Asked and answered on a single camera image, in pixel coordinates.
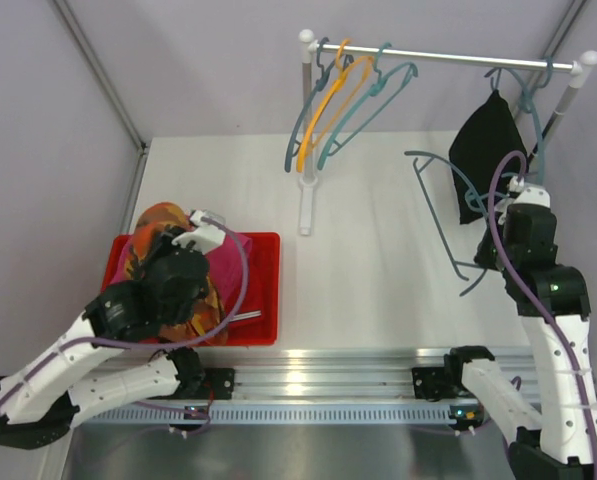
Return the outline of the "pink trousers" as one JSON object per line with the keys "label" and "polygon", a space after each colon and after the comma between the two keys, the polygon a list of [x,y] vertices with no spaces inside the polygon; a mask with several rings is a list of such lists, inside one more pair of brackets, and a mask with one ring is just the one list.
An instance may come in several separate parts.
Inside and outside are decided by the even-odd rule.
{"label": "pink trousers", "polygon": [[[156,233],[157,231],[154,231],[148,233],[147,236],[134,233],[127,236],[121,250],[114,245],[114,252],[118,254],[118,257],[113,264],[109,264],[109,267],[114,266],[114,270],[106,285],[119,283],[130,277],[133,266],[140,264],[149,248],[151,237]],[[240,233],[237,236],[244,247],[249,267],[253,241]],[[224,312],[229,313],[239,296],[242,276],[241,260],[234,241],[225,237],[223,245],[210,252],[207,258],[210,263],[210,280],[220,297]]]}

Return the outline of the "orange camouflage trousers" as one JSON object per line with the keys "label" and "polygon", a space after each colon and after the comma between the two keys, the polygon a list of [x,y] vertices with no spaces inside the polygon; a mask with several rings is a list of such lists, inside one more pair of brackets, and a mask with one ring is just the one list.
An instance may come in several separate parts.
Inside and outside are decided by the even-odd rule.
{"label": "orange camouflage trousers", "polygon": [[[111,284],[136,278],[156,237],[165,231],[175,233],[193,231],[195,227],[181,207],[171,202],[160,202],[146,209],[138,218],[132,235],[125,243]],[[223,303],[212,279],[207,277],[209,293],[197,302],[192,314],[183,323],[164,325],[150,343],[174,343],[192,340],[213,330],[225,317]]]}

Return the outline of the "teal hanger of camouflage trousers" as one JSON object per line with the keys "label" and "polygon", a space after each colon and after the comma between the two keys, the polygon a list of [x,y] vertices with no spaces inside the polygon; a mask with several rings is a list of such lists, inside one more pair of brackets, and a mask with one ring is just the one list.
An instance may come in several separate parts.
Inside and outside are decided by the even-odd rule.
{"label": "teal hanger of camouflage trousers", "polygon": [[442,249],[452,273],[461,282],[460,297],[472,293],[487,274],[473,257],[484,233],[482,218],[470,224],[460,223],[460,202],[454,185],[454,175],[460,186],[471,186],[470,180],[448,159],[422,150],[406,150],[405,157],[412,168]]}

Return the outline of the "black trousers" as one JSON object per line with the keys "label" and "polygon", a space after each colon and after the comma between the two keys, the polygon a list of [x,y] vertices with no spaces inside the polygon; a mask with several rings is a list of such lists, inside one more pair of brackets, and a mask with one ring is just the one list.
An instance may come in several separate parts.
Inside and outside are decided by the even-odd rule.
{"label": "black trousers", "polygon": [[508,102],[494,90],[458,131],[449,161],[471,181],[478,195],[485,195],[499,162],[512,151],[526,154]]}

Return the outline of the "teal hanger of newspaper trousers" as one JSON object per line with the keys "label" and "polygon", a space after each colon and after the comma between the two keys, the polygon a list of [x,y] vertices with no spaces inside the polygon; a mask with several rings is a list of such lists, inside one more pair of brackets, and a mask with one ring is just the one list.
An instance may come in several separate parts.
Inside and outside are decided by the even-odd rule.
{"label": "teal hanger of newspaper trousers", "polygon": [[[295,159],[298,156],[299,147],[302,140],[298,139],[298,134],[305,129],[304,122],[311,114],[311,108],[316,95],[324,90],[328,85],[331,72],[335,67],[335,61],[331,61],[327,66],[321,63],[320,55],[324,45],[329,42],[328,37],[323,37],[317,41],[315,34],[310,29],[303,29],[299,33],[299,42],[301,44],[301,63],[302,63],[302,109],[295,121],[293,130],[290,134],[284,157],[284,171],[290,173],[292,167],[296,165]],[[312,54],[316,53],[316,65],[320,69],[320,77],[315,83],[312,82]]]}

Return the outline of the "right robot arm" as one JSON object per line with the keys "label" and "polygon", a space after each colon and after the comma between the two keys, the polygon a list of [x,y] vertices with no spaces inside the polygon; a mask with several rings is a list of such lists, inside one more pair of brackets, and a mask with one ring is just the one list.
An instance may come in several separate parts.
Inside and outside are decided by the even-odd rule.
{"label": "right robot arm", "polygon": [[540,406],[522,397],[483,346],[456,347],[445,355],[445,385],[484,407],[506,441],[515,478],[597,479],[586,282],[576,268],[557,263],[557,220],[548,207],[515,203],[502,219],[490,239],[530,341]]}

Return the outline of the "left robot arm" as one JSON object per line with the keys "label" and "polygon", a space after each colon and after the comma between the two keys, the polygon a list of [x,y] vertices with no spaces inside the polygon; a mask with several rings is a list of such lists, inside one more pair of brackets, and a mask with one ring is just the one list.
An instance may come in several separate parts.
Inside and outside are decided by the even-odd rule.
{"label": "left robot arm", "polygon": [[224,238],[212,226],[157,234],[136,279],[108,286],[36,360],[0,377],[0,446],[41,448],[106,411],[198,394],[205,372],[187,347],[121,373],[92,372],[130,348],[148,348],[161,327],[192,315],[209,293],[206,255]]}

